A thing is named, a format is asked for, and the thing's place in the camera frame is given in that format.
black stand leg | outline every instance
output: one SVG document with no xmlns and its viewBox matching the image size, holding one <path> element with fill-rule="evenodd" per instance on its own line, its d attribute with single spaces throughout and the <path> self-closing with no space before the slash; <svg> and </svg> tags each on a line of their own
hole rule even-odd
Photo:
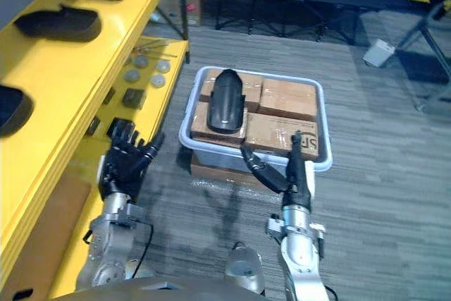
<svg viewBox="0 0 451 301">
<path fill-rule="evenodd" d="M 359 24 L 359 18 L 360 18 L 360 8 L 357 8 L 354 12 L 354 21 L 352 22 L 352 36 L 350 39 L 350 44 L 355 45 L 355 39 L 357 36 L 357 26 Z"/>
<path fill-rule="evenodd" d="M 182 39 L 188 40 L 188 14 L 186 9 L 186 0 L 180 0 L 180 14 L 182 15 Z M 185 54 L 186 63 L 190 63 L 190 53 L 187 51 Z"/>
<path fill-rule="evenodd" d="M 220 30 L 221 26 L 219 25 L 219 20 L 221 19 L 221 11 L 223 8 L 223 0 L 218 0 L 218 6 L 216 7 L 216 24 L 214 29 Z"/>
<path fill-rule="evenodd" d="M 252 34 L 252 28 L 254 27 L 254 12 L 255 12 L 255 5 L 257 3 L 257 0 L 252 0 L 251 3 L 251 9 L 249 11 L 249 18 L 247 20 L 247 34 L 251 35 Z"/>
</svg>

gray carpet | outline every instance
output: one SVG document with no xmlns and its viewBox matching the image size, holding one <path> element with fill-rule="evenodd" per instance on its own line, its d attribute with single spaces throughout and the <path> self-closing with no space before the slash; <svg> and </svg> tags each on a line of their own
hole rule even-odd
<svg viewBox="0 0 451 301">
<path fill-rule="evenodd" d="M 313 218 L 328 228 L 320 272 L 340 300 L 449 300 L 450 120 L 414 109 L 417 89 L 401 63 L 370 68 L 361 60 L 365 48 L 343 44 L 209 28 L 190 34 L 192 62 L 183 66 L 163 123 L 166 141 L 139 199 L 155 225 L 144 267 L 160 276 L 222 278 L 228 251 L 242 240 L 264 258 L 267 298 L 285 299 L 278 246 L 264 234 L 279 197 L 192 180 L 190 152 L 178 142 L 197 70 L 223 66 L 324 86 L 333 167 L 316 177 Z"/>
</svg>

white plastic container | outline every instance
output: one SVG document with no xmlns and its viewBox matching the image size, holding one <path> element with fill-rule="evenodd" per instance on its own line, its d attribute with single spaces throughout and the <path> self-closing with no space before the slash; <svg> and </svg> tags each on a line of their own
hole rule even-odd
<svg viewBox="0 0 451 301">
<path fill-rule="evenodd" d="M 208 142 L 202 142 L 193 140 L 190 135 L 192 119 L 196 110 L 197 102 L 199 101 L 200 92 L 202 90 L 202 84 L 204 83 L 206 74 L 209 69 L 224 68 L 205 66 L 201 68 L 194 79 L 194 86 L 191 91 L 190 99 L 185 110 L 185 117 L 183 118 L 182 125 L 180 127 L 178 138 L 183 146 L 193 150 L 194 154 L 198 158 L 201 164 L 206 166 L 217 166 L 224 168 L 231 168 L 238 171 L 249 171 L 241 156 L 241 151 L 236 148 L 210 144 Z M 249 73 L 260 75 L 263 78 L 270 78 L 276 80 L 286 80 L 290 82 L 300 82 L 304 84 L 313 85 L 316 88 L 316 99 L 318 100 L 318 140 L 319 140 L 319 156 L 314 162 L 314 170 L 316 172 L 327 171 L 332 166 L 332 152 L 330 150 L 329 129 L 327 126 L 326 108 L 324 105 L 324 93 L 323 88 L 319 82 L 315 80 L 289 77 L 286 75 L 276 75 L 269 73 L 249 72 L 248 70 L 236 70 L 237 72 Z M 256 154 L 265 161 L 285 174 L 285 168 L 288 164 L 288 158 L 283 156 L 276 156 L 271 154 L 259 153 Z"/>
</svg>

black car part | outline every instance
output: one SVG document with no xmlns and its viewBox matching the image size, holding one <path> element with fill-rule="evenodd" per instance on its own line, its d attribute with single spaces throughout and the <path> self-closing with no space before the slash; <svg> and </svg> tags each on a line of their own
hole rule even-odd
<svg viewBox="0 0 451 301">
<path fill-rule="evenodd" d="M 0 85 L 0 137 L 19 130 L 32 112 L 33 101 L 24 92 Z"/>
<path fill-rule="evenodd" d="M 15 21 L 23 34 L 30 37 L 70 42 L 90 42 L 101 31 L 96 11 L 61 5 L 59 11 L 37 11 L 25 14 Z"/>
<path fill-rule="evenodd" d="M 224 134 L 241 129 L 245 110 L 242 81 L 234 70 L 223 70 L 214 82 L 211 92 L 207 125 Z"/>
</svg>

cardboard boxes stack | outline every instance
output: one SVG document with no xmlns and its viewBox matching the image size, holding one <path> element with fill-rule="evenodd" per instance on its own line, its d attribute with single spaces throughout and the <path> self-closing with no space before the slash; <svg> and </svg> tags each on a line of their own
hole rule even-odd
<svg viewBox="0 0 451 301">
<path fill-rule="evenodd" d="M 319 155 L 318 128 L 316 124 L 317 100 L 313 85 L 265 78 L 259 75 L 238 73 L 245 97 L 245 118 L 242 129 L 235 134 L 216 133 L 206 126 L 211 91 L 221 70 L 209 70 L 204 81 L 192 123 L 191 136 L 195 140 L 239 148 L 245 142 L 255 151 L 287 156 L 291 150 L 291 136 L 302 132 L 301 153 L 306 160 L 316 160 Z M 248 184 L 229 171 L 230 180 Z"/>
</svg>

